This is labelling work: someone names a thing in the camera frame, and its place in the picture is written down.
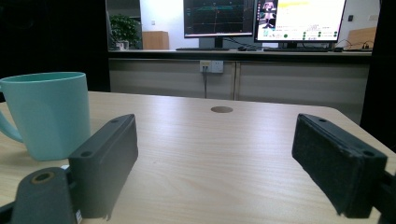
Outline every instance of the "keyboard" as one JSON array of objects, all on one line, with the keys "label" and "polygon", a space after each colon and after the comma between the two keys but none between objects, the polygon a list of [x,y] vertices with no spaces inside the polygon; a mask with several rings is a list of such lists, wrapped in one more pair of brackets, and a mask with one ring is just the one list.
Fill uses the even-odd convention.
[{"label": "keyboard", "polygon": [[229,49],[225,49],[225,48],[179,48],[176,50],[199,50],[199,51],[213,51],[213,50],[229,50]]},{"label": "keyboard", "polygon": [[324,48],[297,48],[297,49],[282,49],[282,48],[269,48],[264,49],[266,52],[328,52]]}]

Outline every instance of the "black partition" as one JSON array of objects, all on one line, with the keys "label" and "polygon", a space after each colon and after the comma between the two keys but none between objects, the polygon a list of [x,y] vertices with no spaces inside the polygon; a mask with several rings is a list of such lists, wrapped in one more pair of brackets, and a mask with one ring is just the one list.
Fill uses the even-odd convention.
[{"label": "black partition", "polygon": [[106,36],[106,0],[0,0],[0,78],[79,71],[110,91]]},{"label": "black partition", "polygon": [[396,60],[393,0],[382,0],[361,127],[396,152]]}]

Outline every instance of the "monitor screen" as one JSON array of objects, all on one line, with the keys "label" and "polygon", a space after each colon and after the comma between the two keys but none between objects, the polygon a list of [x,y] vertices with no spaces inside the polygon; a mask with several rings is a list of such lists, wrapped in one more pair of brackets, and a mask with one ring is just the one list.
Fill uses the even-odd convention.
[{"label": "monitor screen", "polygon": [[253,36],[254,5],[254,0],[184,0],[184,37]]},{"label": "monitor screen", "polygon": [[336,43],[346,0],[257,0],[255,42]]}]

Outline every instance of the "power outlet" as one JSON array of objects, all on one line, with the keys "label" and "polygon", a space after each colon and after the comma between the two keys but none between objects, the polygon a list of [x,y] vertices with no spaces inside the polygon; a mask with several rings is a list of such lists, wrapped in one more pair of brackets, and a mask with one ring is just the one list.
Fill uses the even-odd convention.
[{"label": "power outlet", "polygon": [[212,73],[223,73],[224,61],[212,61]]},{"label": "power outlet", "polygon": [[212,72],[212,62],[211,61],[200,61],[199,62],[199,71],[200,72]]}]

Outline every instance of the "mug handle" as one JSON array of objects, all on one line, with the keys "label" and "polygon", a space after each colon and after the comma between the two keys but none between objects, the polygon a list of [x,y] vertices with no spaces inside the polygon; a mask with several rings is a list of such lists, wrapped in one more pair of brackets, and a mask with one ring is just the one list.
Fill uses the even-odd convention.
[{"label": "mug handle", "polygon": [[0,111],[0,132],[5,134],[7,137],[14,139],[17,142],[23,142],[21,134],[16,128],[14,128],[8,120],[4,117],[3,113]]}]

